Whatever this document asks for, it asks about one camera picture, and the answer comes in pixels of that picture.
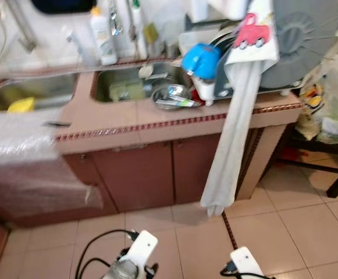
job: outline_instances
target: stainless steel sink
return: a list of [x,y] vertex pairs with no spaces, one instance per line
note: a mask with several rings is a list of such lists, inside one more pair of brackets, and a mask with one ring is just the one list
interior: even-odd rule
[[171,62],[154,62],[154,71],[149,78],[139,78],[142,65],[121,66],[118,69],[100,72],[97,90],[93,98],[99,102],[119,102],[139,100],[151,97],[153,90],[163,76],[167,74],[171,83],[190,85],[186,73]]
[[0,85],[0,111],[20,99],[34,97],[34,110],[57,108],[72,96],[78,74],[9,80]]

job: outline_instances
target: gray round lid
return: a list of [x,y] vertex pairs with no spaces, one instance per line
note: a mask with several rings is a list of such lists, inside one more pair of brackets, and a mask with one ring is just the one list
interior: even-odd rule
[[302,79],[335,42],[335,0],[274,0],[280,60],[265,71],[263,88],[279,88]]

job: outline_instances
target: window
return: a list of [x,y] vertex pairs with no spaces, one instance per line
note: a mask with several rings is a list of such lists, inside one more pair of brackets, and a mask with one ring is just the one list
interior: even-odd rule
[[97,0],[31,0],[41,12],[48,14],[88,12]]

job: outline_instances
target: towel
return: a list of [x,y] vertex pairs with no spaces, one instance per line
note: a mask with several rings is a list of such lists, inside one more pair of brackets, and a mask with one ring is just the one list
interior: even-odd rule
[[272,0],[253,0],[225,63],[234,93],[200,201],[209,217],[234,202],[261,75],[278,59]]

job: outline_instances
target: pink countertop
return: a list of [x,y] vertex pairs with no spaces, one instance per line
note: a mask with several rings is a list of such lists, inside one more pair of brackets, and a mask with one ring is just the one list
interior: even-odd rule
[[[93,99],[97,73],[80,75],[73,99],[64,107],[61,121],[70,127],[57,132],[62,153],[81,153],[125,145],[146,144],[222,131],[230,100],[212,106],[174,111],[158,109],[150,99],[101,103]],[[251,128],[295,122],[302,107],[293,94],[260,94]]]

